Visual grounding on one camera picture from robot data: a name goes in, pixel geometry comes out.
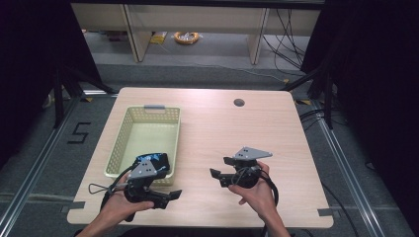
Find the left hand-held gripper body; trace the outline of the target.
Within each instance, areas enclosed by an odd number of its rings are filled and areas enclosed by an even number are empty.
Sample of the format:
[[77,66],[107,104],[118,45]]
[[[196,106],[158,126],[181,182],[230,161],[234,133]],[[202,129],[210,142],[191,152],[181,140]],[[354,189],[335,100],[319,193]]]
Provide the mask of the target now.
[[126,180],[125,196],[130,202],[153,201],[149,186],[157,176],[151,161],[141,161],[131,170]]

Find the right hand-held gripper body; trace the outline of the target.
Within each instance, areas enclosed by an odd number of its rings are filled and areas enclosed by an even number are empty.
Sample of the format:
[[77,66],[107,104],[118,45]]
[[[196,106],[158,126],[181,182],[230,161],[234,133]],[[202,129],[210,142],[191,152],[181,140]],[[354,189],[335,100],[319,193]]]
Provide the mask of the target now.
[[242,147],[231,157],[230,165],[236,171],[230,179],[231,184],[245,189],[254,187],[262,173],[262,168],[258,165],[257,160],[272,156],[273,154],[269,151]]

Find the blue camouflage fingerless glove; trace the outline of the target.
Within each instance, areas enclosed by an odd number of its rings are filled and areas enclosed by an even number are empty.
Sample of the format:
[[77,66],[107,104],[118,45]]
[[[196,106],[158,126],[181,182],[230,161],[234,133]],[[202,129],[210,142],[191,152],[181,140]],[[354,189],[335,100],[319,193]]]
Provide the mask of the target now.
[[139,155],[135,160],[135,168],[132,173],[136,177],[152,177],[159,170],[170,171],[168,156],[166,153],[150,153]]

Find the cream perforated plastic basket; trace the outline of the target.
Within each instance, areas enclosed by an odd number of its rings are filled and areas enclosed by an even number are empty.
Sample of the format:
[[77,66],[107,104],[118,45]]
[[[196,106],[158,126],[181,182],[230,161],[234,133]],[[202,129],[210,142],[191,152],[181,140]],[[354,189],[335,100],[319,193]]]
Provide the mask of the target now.
[[170,169],[155,186],[172,186],[181,124],[181,109],[157,105],[130,106],[117,132],[104,175],[115,179],[139,155],[166,153]]

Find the person's right hand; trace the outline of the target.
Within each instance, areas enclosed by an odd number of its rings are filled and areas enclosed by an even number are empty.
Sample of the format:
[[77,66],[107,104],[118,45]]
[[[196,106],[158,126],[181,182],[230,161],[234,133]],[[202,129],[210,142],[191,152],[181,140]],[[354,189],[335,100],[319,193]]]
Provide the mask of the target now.
[[258,165],[262,168],[263,177],[258,180],[258,183],[253,188],[245,189],[237,185],[230,185],[228,189],[241,197],[240,205],[249,204],[264,222],[268,222],[279,217],[279,214],[275,205],[273,191],[265,181],[265,178],[269,175],[269,167],[263,162],[259,162]]

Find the person's left hand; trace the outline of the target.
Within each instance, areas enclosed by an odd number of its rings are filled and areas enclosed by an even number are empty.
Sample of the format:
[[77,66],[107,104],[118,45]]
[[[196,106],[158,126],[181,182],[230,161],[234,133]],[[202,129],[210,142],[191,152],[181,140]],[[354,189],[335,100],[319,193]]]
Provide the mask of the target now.
[[111,192],[109,199],[100,210],[99,216],[102,219],[119,223],[138,211],[148,210],[154,206],[152,201],[128,201],[125,196],[125,186],[126,176],[123,176],[117,182],[117,186]]

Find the black metal stand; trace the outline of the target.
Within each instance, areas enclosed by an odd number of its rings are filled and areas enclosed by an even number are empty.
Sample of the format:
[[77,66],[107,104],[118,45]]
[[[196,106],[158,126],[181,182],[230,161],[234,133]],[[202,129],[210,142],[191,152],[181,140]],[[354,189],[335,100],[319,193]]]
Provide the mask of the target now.
[[70,66],[57,66],[53,74],[53,94],[55,107],[55,124],[58,128],[65,119],[64,99],[62,89],[65,89],[70,98],[81,98],[84,92],[79,84],[80,81],[104,91],[106,94],[115,95],[119,91],[105,85],[100,77],[91,77],[81,70]]
[[327,63],[322,62],[318,67],[316,67],[306,75],[286,85],[283,88],[283,91],[290,92],[291,90],[297,88],[298,86],[308,81],[312,81],[312,83],[307,91],[307,96],[310,99],[318,99],[320,95],[324,96],[324,118],[326,124],[328,125],[328,128],[332,129],[333,125],[331,113],[333,81],[331,78],[331,69]]

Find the yellow packet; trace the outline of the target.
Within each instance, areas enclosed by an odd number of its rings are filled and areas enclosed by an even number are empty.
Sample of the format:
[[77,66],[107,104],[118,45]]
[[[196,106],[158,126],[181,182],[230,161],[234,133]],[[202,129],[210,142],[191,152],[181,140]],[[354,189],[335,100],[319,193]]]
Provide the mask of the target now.
[[166,32],[155,32],[150,38],[151,43],[162,44],[166,39]]

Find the beige desk with panel legs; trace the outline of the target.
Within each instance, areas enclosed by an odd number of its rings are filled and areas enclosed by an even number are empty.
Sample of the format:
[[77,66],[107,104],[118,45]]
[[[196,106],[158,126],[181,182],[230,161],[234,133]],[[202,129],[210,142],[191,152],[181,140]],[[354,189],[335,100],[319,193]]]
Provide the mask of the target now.
[[257,64],[262,36],[309,37],[320,14],[299,9],[103,3],[73,3],[71,7],[83,30],[127,32],[136,62],[143,60],[153,32],[198,32],[245,35],[250,62]]

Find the black curtain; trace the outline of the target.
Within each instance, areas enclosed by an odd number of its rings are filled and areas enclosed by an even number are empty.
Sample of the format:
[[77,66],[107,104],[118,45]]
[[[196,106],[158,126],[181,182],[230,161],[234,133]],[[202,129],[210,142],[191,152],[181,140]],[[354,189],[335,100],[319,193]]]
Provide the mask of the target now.
[[0,169],[23,143],[55,75],[101,80],[70,0],[0,0]]
[[419,237],[419,0],[325,0],[301,70],[334,58],[338,100],[374,167]]

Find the silver metal floor rail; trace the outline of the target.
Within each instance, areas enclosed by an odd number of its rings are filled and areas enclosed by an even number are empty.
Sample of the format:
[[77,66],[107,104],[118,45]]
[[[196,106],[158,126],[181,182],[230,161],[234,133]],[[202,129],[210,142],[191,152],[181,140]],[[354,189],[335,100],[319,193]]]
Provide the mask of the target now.
[[14,193],[8,207],[0,217],[0,235],[7,236],[13,228],[16,220],[18,219],[22,209],[28,200],[30,193],[38,182],[53,150],[55,149],[62,132],[67,126],[67,122],[72,112],[79,102],[78,98],[70,99],[65,110],[62,121],[60,121],[51,131],[47,138],[42,150],[36,157],[31,169],[24,176],[23,182],[20,184],[19,189]]
[[366,193],[363,191],[361,184],[356,177],[334,131],[326,123],[322,112],[317,113],[317,116],[320,118],[319,124],[321,130],[327,143],[329,144],[352,199],[355,202],[355,206],[364,220],[367,230],[369,231],[371,237],[385,237],[377,219],[377,214],[367,198]]

